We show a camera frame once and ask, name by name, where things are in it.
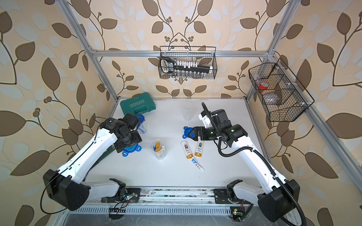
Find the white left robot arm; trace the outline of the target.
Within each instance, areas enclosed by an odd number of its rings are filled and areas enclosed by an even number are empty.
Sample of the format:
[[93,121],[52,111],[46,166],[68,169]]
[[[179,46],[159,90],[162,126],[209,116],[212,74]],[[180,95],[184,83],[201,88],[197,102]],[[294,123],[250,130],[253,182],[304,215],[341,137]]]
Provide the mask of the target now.
[[138,133],[139,118],[127,114],[124,118],[107,118],[93,138],[58,170],[48,170],[43,175],[47,195],[66,210],[75,211],[86,202],[110,198],[115,202],[128,202],[137,194],[127,194],[125,183],[110,178],[103,182],[85,182],[88,172],[101,156],[113,147],[118,153],[142,141]]

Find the blue lid front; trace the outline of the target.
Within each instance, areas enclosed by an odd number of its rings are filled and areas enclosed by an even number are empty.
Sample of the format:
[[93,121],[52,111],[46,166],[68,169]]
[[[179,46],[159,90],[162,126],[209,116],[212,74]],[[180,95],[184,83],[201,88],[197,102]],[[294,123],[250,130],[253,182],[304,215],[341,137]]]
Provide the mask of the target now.
[[127,157],[130,153],[133,152],[140,152],[142,150],[142,147],[139,144],[135,144],[131,147],[126,147],[122,151],[122,156]]

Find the white shampoo bottle gold cap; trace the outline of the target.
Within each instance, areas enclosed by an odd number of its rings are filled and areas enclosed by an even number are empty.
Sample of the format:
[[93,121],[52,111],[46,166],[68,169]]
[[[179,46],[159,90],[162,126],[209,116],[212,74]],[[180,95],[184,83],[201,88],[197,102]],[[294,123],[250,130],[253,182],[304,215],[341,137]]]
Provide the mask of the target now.
[[204,147],[204,141],[199,140],[198,144],[197,144],[197,147],[196,147],[196,150],[195,150],[195,156],[196,157],[201,157],[202,156],[203,147]]

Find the toothpaste tube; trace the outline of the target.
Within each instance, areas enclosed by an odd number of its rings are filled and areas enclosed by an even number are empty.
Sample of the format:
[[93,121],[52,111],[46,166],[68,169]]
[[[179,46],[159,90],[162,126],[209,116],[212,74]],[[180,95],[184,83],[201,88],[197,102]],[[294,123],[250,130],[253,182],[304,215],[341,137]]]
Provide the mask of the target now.
[[191,158],[191,161],[199,170],[204,171],[204,168],[197,162],[197,160],[194,157]]

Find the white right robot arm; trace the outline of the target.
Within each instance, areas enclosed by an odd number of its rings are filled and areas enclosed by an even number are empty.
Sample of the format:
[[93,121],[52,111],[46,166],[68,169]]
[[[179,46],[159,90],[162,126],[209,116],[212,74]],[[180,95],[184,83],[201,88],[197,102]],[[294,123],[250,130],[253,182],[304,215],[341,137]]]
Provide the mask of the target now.
[[285,215],[296,209],[301,218],[301,225],[307,224],[305,214],[298,203],[300,186],[295,180],[287,180],[258,151],[251,138],[240,125],[234,125],[217,132],[214,127],[194,127],[184,137],[195,141],[217,141],[218,152],[222,157],[237,154],[245,161],[260,183],[260,187],[251,186],[242,180],[231,183],[230,198],[246,200],[259,207],[271,222],[281,219],[291,226],[292,222]]

